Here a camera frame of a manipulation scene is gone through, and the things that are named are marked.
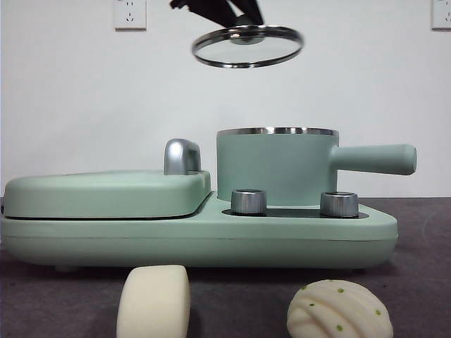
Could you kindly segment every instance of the metal handle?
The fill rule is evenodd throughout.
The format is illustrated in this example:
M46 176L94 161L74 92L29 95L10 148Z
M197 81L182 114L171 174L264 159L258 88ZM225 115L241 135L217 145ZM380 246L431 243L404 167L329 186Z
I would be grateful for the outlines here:
M188 175L200 171L200 148L187 139L172 139L164 149L164 175Z

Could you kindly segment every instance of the appliance base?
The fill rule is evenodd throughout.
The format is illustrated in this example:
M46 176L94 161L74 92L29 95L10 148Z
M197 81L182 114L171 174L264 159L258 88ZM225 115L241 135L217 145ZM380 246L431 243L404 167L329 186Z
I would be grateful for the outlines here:
M363 205L368 217L352 219L223 213L229 208L212 193L181 218L3 217L1 240L11 255L40 265L350 269L386 261L397 241L396 219Z

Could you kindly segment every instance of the gray surface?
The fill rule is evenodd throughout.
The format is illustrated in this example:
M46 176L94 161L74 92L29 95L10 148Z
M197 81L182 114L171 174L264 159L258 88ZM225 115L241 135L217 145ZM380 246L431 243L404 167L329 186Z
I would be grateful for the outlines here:
M400 239L390 261L367 270L189 269L188 337L289 337L286 310L304 284L344 279L387 306L397 338L451 337L451 199L362 199L394 215ZM115 337L130 269L56 273L1 252L2 337Z

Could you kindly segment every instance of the wall outlet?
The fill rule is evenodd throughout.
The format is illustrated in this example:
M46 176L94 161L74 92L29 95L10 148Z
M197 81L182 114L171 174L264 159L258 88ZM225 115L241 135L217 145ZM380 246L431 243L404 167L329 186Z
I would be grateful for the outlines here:
M113 19L116 30L146 30L146 0L113 0Z
M432 29L451 30L451 0L432 0Z

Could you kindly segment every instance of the mint green pot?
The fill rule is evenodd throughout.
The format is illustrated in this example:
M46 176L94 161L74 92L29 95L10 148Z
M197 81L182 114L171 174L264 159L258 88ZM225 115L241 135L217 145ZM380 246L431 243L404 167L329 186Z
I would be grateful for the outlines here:
M218 133L218 198L234 189L265 190L268 205L318 205L337 190L337 171L411 175L416 149L408 144L339 147L335 130L258 127Z

